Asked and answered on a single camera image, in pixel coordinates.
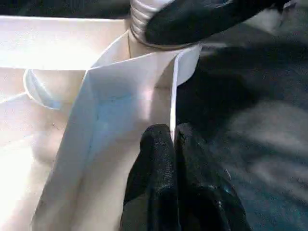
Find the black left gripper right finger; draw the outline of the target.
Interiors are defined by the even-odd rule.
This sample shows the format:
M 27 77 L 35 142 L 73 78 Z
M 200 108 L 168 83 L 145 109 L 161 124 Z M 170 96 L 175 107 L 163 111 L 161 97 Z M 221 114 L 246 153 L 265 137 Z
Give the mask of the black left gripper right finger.
M 189 123 L 176 128 L 180 223 L 184 231 L 249 231 L 227 171 Z

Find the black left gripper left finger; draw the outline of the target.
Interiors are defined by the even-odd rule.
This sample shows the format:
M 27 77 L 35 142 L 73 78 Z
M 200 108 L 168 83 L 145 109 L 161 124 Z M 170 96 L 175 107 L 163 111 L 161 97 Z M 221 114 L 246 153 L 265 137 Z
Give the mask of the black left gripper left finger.
M 151 125 L 141 137 L 127 179 L 120 230 L 180 230 L 176 156 L 166 124 Z

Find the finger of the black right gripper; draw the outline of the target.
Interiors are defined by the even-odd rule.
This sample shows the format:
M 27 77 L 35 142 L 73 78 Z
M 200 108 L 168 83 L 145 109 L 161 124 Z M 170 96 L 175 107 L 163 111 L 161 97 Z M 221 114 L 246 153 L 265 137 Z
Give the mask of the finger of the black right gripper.
M 195 43 L 260 11 L 259 0 L 175 0 L 149 20 L 145 40 L 162 46 Z

